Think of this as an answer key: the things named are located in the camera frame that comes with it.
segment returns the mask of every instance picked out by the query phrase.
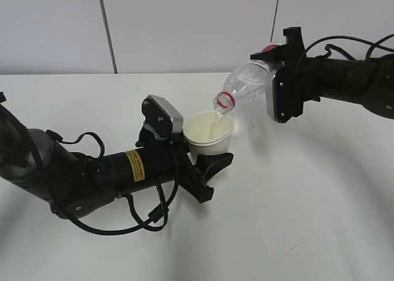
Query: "yellow warning label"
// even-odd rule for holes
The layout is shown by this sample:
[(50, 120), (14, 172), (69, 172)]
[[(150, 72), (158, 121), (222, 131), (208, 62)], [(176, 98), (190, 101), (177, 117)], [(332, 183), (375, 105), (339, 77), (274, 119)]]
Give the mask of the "yellow warning label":
[(131, 168), (133, 169), (134, 181), (143, 181), (145, 179), (145, 170), (140, 155), (135, 150), (125, 152), (129, 158)]

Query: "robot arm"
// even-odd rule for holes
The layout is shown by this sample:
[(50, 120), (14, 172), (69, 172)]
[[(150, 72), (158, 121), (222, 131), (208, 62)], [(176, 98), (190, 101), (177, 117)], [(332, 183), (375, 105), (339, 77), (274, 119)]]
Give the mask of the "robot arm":
[(372, 48), (366, 60), (354, 60), (343, 50), (350, 60), (329, 59), (329, 49), (326, 55), (307, 57), (311, 47), (305, 50), (301, 28), (287, 28), (283, 34), (287, 39), (285, 45), (251, 55), (252, 60), (284, 63), (267, 82), (267, 112), (271, 118), (285, 123), (303, 114), (304, 102), (327, 97), (361, 104), (370, 112), (394, 119), (394, 55), (369, 58), (375, 47), (394, 50), (370, 43)]
[[(5, 101), (0, 93), (0, 102)], [(207, 182), (231, 164), (233, 155), (200, 155), (192, 165), (183, 137), (183, 117), (166, 100), (149, 95), (142, 104), (145, 122), (135, 150), (104, 155), (104, 144), (92, 132), (76, 142), (64, 142), (53, 131), (26, 129), (0, 105), (0, 176), (49, 203), (53, 213), (78, 227), (99, 235), (121, 235), (144, 228), (161, 230), (167, 222), (168, 205), (178, 185), (204, 203), (214, 189)], [(70, 153), (61, 144), (78, 143), (85, 135), (96, 139), (100, 156)], [(171, 196), (164, 198), (161, 184), (175, 181)], [(160, 204), (143, 221), (135, 212), (131, 193), (156, 186)], [(97, 208), (124, 197), (138, 225), (108, 231), (91, 228), (78, 219)], [(150, 226), (164, 218), (164, 224)]]

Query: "clear plastic bottle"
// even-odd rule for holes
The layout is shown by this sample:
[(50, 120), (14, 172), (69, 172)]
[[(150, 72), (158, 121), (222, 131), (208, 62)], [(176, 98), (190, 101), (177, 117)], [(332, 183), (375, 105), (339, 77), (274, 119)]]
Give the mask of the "clear plastic bottle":
[(265, 78), (277, 68), (261, 60), (250, 60), (235, 69), (223, 84), (222, 92), (214, 99), (214, 109), (228, 113), (236, 103), (250, 103), (265, 92)]

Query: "white wall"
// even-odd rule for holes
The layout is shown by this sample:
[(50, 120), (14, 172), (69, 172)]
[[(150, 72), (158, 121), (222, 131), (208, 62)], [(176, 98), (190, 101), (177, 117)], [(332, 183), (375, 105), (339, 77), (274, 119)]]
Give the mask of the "white wall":
[[(281, 41), (282, 29), (301, 26), (305, 46), (325, 36), (349, 35), (377, 41), (394, 33), (394, 7), (392, 0), (280, 0), (275, 39)], [(367, 46), (337, 40), (357, 59), (363, 59)], [(324, 54), (321, 43), (309, 55)], [(394, 47), (394, 40), (385, 43)]]
[(113, 73), (99, 0), (0, 0), (0, 74)]
[(104, 0), (118, 71), (230, 71), (269, 42), (275, 2)]

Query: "white table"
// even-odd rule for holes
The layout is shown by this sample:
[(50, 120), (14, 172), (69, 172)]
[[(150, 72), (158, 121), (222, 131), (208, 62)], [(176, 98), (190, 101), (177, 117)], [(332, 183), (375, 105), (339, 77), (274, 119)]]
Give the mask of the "white table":
[[(134, 148), (147, 94), (187, 120), (211, 109), (225, 77), (0, 76), (0, 91), (27, 127), (66, 140), (94, 131), (115, 153)], [(91, 235), (0, 181), (0, 280), (393, 280), (394, 121), (333, 100), (307, 103), (285, 125), (263, 102), (233, 117), (235, 159), (211, 181), (213, 200), (200, 205), (180, 189), (159, 233)], [(89, 138), (68, 149), (99, 152)], [(158, 202), (155, 189), (135, 199), (141, 214)], [(124, 200), (83, 220), (134, 225)]]

